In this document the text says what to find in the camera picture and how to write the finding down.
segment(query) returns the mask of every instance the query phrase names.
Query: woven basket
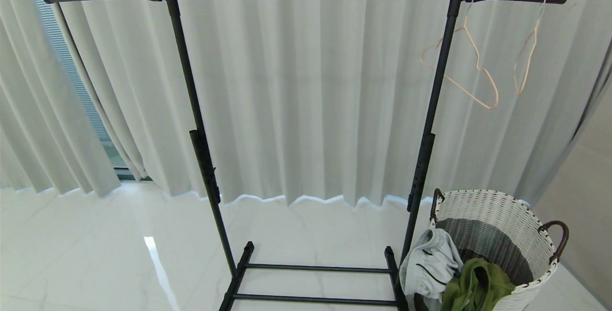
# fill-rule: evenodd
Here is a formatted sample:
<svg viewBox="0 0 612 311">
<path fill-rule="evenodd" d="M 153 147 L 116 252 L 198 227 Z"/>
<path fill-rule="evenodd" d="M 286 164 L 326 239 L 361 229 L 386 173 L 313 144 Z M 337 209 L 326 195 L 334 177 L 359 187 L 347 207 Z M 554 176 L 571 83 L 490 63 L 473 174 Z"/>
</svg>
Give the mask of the woven basket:
<svg viewBox="0 0 612 311">
<path fill-rule="evenodd" d="M 524 204 L 499 191 L 436 189 L 431 226 L 450 234 L 464 262 L 483 258 L 499 265 L 516 289 L 496 311 L 522 311 L 553 276 L 568 241 L 568 227 L 559 221 L 542 224 Z M 563 229 L 559 248 L 548 236 L 551 225 Z"/>
</svg>

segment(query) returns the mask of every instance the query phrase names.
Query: white curtain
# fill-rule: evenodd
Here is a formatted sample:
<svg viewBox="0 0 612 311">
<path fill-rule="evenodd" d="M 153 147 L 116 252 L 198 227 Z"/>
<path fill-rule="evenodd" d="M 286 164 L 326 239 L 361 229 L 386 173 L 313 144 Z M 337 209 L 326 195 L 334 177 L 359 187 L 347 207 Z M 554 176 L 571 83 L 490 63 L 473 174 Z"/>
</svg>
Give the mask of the white curtain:
<svg viewBox="0 0 612 311">
<path fill-rule="evenodd" d="M 484 110 L 445 83 L 426 193 L 490 188 L 533 198 L 571 140 L 560 126 L 575 129 L 612 37 L 609 25 L 593 21 L 609 18 L 611 7 L 593 3 L 605 2 L 546 6 L 520 97 L 512 67 L 540 6 L 472 6 L 470 32 L 501 100 L 496 110 Z M 441 36 L 448 1 L 179 4 L 225 201 L 242 194 L 285 195 L 289 202 L 344 195 L 355 204 L 361 197 L 380 203 L 385 195 L 408 195 L 433 79 L 419 57 Z M 63 3 L 61 10 L 87 73 L 83 79 L 131 170 L 148 174 L 171 195 L 190 189 L 205 195 L 166 4 L 87 1 Z M 426 56 L 431 65 L 436 58 L 435 52 Z M 467 38 L 457 34 L 448 74 L 490 103 L 490 85 L 474 63 Z"/>
<path fill-rule="evenodd" d="M 34 0 L 0 0 L 2 185 L 107 194 L 119 186 Z"/>
</svg>

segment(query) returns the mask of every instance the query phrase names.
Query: black garment rack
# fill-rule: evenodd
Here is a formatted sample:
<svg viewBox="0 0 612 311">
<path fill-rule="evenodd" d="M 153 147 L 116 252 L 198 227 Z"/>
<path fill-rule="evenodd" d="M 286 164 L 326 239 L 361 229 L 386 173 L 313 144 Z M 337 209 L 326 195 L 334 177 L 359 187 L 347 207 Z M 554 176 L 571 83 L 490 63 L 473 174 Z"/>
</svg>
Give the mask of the black garment rack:
<svg viewBox="0 0 612 311">
<path fill-rule="evenodd" d="M 67 1 L 87 1 L 87 0 L 44 0 L 46 3 L 61 3 Z M 391 246 L 387 246 L 384 251 L 385 258 L 387 259 L 387 268 L 362 268 L 362 267 L 329 267 L 329 266 L 300 266 L 300 265 L 263 265 L 258 263 L 249 262 L 251 254 L 253 254 L 254 245 L 251 241 L 247 243 L 244 248 L 242 257 L 238 262 L 238 265 L 234 263 L 234 257 L 232 256 L 230 243 L 228 241 L 227 232 L 225 231 L 225 225 L 221 217 L 221 211 L 219 210 L 219 204 L 221 203 L 219 187 L 215 179 L 215 168 L 212 165 L 212 159 L 210 157 L 210 149 L 208 148 L 208 142 L 206 139 L 206 132 L 204 128 L 204 121 L 202 118 L 202 112 L 200 110 L 199 102 L 197 99 L 197 93 L 195 83 L 193 81 L 193 73 L 191 63 L 188 56 L 185 34 L 181 24 L 181 12 L 179 10 L 178 0 L 150 0 L 150 1 L 166 1 L 168 4 L 168 12 L 172 20 L 172 26 L 175 32 L 176 45 L 178 48 L 179 56 L 181 58 L 181 65 L 183 73 L 185 74 L 186 88 L 189 93 L 189 99 L 192 106 L 193 117 L 195 118 L 196 128 L 189 132 L 193 149 L 199 164 L 199 169 L 202 174 L 202 178 L 206 185 L 206 193 L 208 194 L 208 200 L 210 201 L 210 207 L 212 208 L 212 214 L 219 231 L 219 237 L 221 239 L 221 245 L 223 245 L 223 251 L 225 252 L 225 258 L 227 259 L 229 271 L 232 279 L 229 284 L 227 293 L 221 303 L 220 311 L 229 311 L 235 300 L 279 300 L 286 302 L 315 302 L 324 304 L 351 304 L 351 305 L 376 305 L 376 306 L 395 306 L 400 311 L 407 311 L 408 306 L 404 293 L 399 283 L 398 278 L 398 267 L 393 255 Z M 415 176 L 413 178 L 413 186 L 408 198 L 407 210 L 410 212 L 408 219 L 408 225 L 406 228 L 406 236 L 404 239 L 404 247 L 402 249 L 402 256 L 400 262 L 407 255 L 410 249 L 410 243 L 413 239 L 415 231 L 415 224 L 417 220 L 417 214 L 419 211 L 421 196 L 423 193 L 423 187 L 426 180 L 427 169 L 431 158 L 431 151 L 433 150 L 433 141 L 435 135 L 431 132 L 433 127 L 433 120 L 436 114 L 437 102 L 440 96 L 440 90 L 442 87 L 442 79 L 444 77 L 444 69 L 446 68 L 446 62 L 448 60 L 448 52 L 450 51 L 450 42 L 453 37 L 453 31 L 455 30 L 455 21 L 459 14 L 459 6 L 461 2 L 476 2 L 483 0 L 449 0 L 448 12 L 446 18 L 446 27 L 444 28 L 444 36 L 442 37 L 442 43 L 440 47 L 440 53 L 437 60 L 437 67 L 435 76 L 433 78 L 433 88 L 431 91 L 431 97 L 429 101 L 429 107 L 427 109 L 426 122 L 423 129 L 423 136 L 421 139 L 419 155 L 417 158 L 417 164 L 415 168 Z M 553 3 L 563 4 L 567 0 L 507 0 L 507 1 L 527 1 L 533 3 Z M 374 274 L 389 274 L 391 278 L 391 285 L 393 287 L 393 294 L 395 300 L 360 300 L 360 299 L 343 299 L 343 298 L 319 298 L 319 297 L 302 297 L 302 296 L 275 296 L 275 295 L 264 295 L 264 294 L 243 294 L 239 293 L 240 283 L 244 276 L 245 271 L 248 268 L 253 269 L 284 269 L 284 270 L 309 270 L 309 271 L 324 271 L 324 272 L 360 272 L 360 273 L 374 273 Z"/>
</svg>

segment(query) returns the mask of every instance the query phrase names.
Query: clothes hanger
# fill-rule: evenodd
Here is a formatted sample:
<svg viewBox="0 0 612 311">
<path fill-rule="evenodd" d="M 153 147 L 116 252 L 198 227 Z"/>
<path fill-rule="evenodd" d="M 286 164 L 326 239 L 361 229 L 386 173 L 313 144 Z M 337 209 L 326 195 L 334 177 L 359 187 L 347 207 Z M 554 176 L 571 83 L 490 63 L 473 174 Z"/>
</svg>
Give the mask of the clothes hanger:
<svg viewBox="0 0 612 311">
<path fill-rule="evenodd" d="M 472 2 L 470 2 L 470 5 L 468 6 L 468 9 L 465 12 L 465 19 L 463 20 L 463 26 L 458 28 L 458 29 L 456 29 L 454 32 L 465 31 L 465 34 L 468 36 L 468 39 L 470 40 L 470 44 L 472 45 L 472 48 L 476 52 L 476 70 L 478 71 L 478 73 L 480 73 L 481 71 L 484 72 L 487 75 L 487 78 L 489 78 L 489 81 L 491 82 L 493 90 L 495 91 L 495 104 L 492 105 L 492 106 L 485 104 L 483 101 L 481 101 L 478 98 L 476 98 L 472 93 L 467 91 L 463 86 L 459 85 L 459 83 L 456 82 L 455 80 L 453 80 L 451 77 L 449 77 L 446 74 L 444 74 L 444 78 L 447 79 L 447 80 L 450 80 L 450 82 L 455 84 L 455 86 L 457 86 L 461 91 L 463 91 L 466 95 L 470 96 L 470 98 L 472 98 L 475 102 L 477 102 L 478 104 L 480 104 L 484 108 L 486 108 L 488 110 L 493 110 L 493 109 L 497 108 L 497 106 L 499 104 L 499 92 L 498 92 L 498 89 L 497 89 L 497 85 L 495 84 L 495 80 L 493 80 L 493 77 L 491 76 L 491 73 L 489 73 L 489 71 L 486 68 L 480 67 L 481 54 L 478 51 L 478 48 L 476 47 L 476 43 L 474 43 L 474 39 L 472 38 L 472 35 L 470 34 L 470 31 L 468 30 L 468 13 L 470 12 L 470 8 L 472 8 L 472 4 L 473 3 L 474 3 L 474 0 L 472 0 Z M 423 58 L 424 58 L 425 54 L 427 53 L 427 51 L 429 51 L 429 49 L 431 49 L 433 47 L 440 48 L 440 43 L 442 43 L 442 39 L 440 39 L 437 43 L 434 43 L 434 44 L 430 45 L 429 47 L 427 47 L 423 51 L 423 53 L 421 54 L 421 57 L 420 57 L 421 64 L 426 66 L 426 67 L 428 67 L 432 71 L 435 71 L 434 67 L 431 66 L 431 65 L 428 65 L 426 62 L 424 62 Z"/>
<path fill-rule="evenodd" d="M 516 61 L 514 62 L 514 70 L 512 73 L 512 77 L 514 79 L 514 88 L 516 89 L 516 95 L 520 95 L 521 93 L 523 93 L 523 90 L 525 89 L 525 84 L 527 83 L 527 75 L 529 75 L 529 67 L 531 66 L 531 57 L 533 56 L 534 50 L 536 49 L 535 46 L 537 44 L 537 30 L 540 27 L 540 21 L 542 20 L 542 14 L 544 13 L 545 4 L 546 4 L 546 0 L 544 0 L 544 2 L 540 4 L 542 8 L 540 8 L 540 15 L 538 16 L 537 21 L 535 22 L 535 27 L 533 31 L 529 34 L 529 36 L 527 36 L 527 38 L 525 39 L 525 42 L 523 43 L 523 47 L 521 48 L 521 51 L 518 52 L 518 56 L 516 56 Z M 531 38 L 531 36 L 533 36 L 534 38 L 534 43 L 531 46 L 531 50 L 529 51 L 529 56 L 527 57 L 527 67 L 525 68 L 525 75 L 523 76 L 523 82 L 519 88 L 518 83 L 516 82 L 516 65 L 518 65 L 518 59 L 521 57 L 521 54 L 523 54 L 523 52 L 525 51 L 525 48 L 527 47 L 527 41 L 529 41 L 529 38 Z"/>
</svg>

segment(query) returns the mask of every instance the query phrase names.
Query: beige wall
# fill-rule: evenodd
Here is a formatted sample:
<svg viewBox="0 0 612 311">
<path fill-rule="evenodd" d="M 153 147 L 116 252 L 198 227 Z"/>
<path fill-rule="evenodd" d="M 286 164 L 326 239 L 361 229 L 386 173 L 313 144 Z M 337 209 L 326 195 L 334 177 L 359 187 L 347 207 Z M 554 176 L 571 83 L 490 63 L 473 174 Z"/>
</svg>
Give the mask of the beige wall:
<svg viewBox="0 0 612 311">
<path fill-rule="evenodd" d="M 612 90 L 603 95 L 535 212 L 562 220 L 570 240 L 561 261 L 612 308 Z M 553 239 L 558 243 L 558 230 Z"/>
</svg>

